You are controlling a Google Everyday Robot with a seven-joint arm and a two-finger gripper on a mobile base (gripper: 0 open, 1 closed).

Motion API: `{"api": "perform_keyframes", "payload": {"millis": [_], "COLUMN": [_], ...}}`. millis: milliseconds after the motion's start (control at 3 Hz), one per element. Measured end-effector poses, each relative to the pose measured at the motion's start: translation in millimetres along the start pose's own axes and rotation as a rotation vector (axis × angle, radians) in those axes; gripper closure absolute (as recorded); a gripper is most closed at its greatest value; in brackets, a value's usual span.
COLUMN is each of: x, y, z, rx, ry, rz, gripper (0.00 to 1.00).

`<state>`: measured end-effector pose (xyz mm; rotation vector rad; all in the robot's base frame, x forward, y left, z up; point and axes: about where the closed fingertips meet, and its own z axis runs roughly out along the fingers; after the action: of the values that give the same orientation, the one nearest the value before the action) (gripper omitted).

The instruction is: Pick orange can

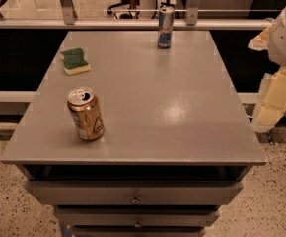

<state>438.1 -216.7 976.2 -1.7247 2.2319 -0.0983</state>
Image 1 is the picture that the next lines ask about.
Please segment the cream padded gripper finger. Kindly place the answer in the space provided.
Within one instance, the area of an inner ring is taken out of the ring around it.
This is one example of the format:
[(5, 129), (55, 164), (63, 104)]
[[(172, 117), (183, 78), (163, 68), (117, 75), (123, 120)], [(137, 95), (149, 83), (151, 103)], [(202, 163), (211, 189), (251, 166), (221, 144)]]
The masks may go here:
[(286, 67), (261, 80), (251, 126), (255, 132), (269, 132), (286, 113)]

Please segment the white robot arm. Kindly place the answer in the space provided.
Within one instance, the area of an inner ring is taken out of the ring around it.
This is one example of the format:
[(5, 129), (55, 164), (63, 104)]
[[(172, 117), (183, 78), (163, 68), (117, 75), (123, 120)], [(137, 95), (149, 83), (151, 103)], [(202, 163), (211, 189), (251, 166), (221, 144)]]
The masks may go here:
[(269, 27), (250, 40), (248, 48), (267, 50), (269, 60), (280, 66), (273, 75), (264, 74), (252, 113), (252, 129), (269, 132), (286, 113), (286, 7)]

